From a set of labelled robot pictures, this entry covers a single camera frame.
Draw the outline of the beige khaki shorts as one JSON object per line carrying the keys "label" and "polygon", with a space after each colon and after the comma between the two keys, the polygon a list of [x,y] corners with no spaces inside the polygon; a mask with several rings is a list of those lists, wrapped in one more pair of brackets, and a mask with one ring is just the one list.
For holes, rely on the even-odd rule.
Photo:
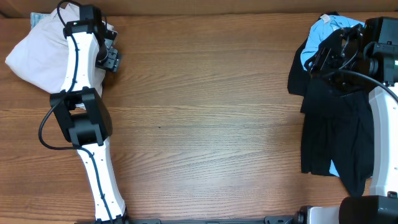
{"label": "beige khaki shorts", "polygon": [[74,90],[87,84],[102,95],[105,70],[96,68],[94,53],[82,44],[81,35],[64,37],[64,22],[79,21],[79,7],[67,4],[41,19],[29,34],[6,57],[5,63],[23,80],[47,91],[59,93],[69,90],[75,67],[78,75]]}

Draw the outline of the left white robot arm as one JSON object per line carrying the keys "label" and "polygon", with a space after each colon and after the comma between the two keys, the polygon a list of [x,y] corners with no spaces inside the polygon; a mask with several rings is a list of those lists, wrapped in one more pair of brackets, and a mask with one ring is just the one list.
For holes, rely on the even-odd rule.
{"label": "left white robot arm", "polygon": [[65,81],[50,96],[54,114],[69,150],[80,156],[95,202],[95,223],[129,223],[110,154],[111,116],[95,88],[95,70],[117,72],[119,54],[113,47],[117,32],[107,28],[99,8],[79,5],[79,19],[63,22],[68,43]]}

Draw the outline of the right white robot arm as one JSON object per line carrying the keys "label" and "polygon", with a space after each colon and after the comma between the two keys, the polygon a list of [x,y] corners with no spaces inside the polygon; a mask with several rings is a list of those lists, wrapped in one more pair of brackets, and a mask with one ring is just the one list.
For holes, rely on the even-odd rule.
{"label": "right white robot arm", "polygon": [[302,146],[349,196],[312,207],[299,223],[397,222],[397,19],[322,15],[300,52],[309,79]]}

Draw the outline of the light blue shirt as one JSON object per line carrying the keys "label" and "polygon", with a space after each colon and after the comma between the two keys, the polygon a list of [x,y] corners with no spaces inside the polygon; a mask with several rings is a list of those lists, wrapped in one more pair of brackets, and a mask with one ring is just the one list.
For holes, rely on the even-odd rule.
{"label": "light blue shirt", "polygon": [[305,63],[318,51],[319,44],[329,37],[334,31],[340,28],[351,28],[362,22],[339,15],[322,15],[314,25],[311,26],[308,38],[296,51],[294,64],[292,65],[292,74],[298,75],[302,81],[298,88],[299,95],[304,97],[301,112],[305,114],[302,142],[301,142],[301,168],[303,173],[312,173],[313,175],[339,176],[339,173],[330,158],[329,152],[324,152],[320,146],[314,146],[316,140],[324,138],[317,136],[316,126],[323,121],[320,112],[316,109],[322,102],[312,100],[312,96],[320,96],[319,93],[310,93],[308,85],[310,76],[305,68]]}

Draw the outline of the black garment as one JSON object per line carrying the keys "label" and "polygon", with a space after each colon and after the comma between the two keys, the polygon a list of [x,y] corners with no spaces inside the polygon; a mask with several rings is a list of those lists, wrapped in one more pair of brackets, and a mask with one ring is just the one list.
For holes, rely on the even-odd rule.
{"label": "black garment", "polygon": [[[290,69],[288,92],[301,96],[301,81]],[[310,93],[320,94],[318,97],[312,96],[312,100],[322,100],[316,112],[321,113],[323,121],[315,130],[317,136],[324,139],[316,140],[313,145],[330,153],[339,173],[338,177],[348,193],[354,197],[361,196],[366,180],[372,177],[374,168],[374,126],[368,94],[357,91],[341,96],[323,80],[311,77],[308,90]]]}

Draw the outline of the folded light blue jeans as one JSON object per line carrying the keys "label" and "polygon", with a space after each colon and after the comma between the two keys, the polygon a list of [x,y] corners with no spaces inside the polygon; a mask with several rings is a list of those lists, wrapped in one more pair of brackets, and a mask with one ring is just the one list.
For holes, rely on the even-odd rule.
{"label": "folded light blue jeans", "polygon": [[50,14],[42,14],[38,12],[31,12],[30,14],[30,28],[33,29],[42,19],[50,16]]}

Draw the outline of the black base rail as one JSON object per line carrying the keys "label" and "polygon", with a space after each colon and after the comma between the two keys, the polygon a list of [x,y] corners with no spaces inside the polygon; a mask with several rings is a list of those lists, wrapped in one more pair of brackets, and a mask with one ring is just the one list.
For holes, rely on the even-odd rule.
{"label": "black base rail", "polygon": [[220,220],[132,220],[129,217],[117,218],[113,221],[80,222],[76,224],[305,224],[305,215],[266,216],[262,219],[220,219]]}

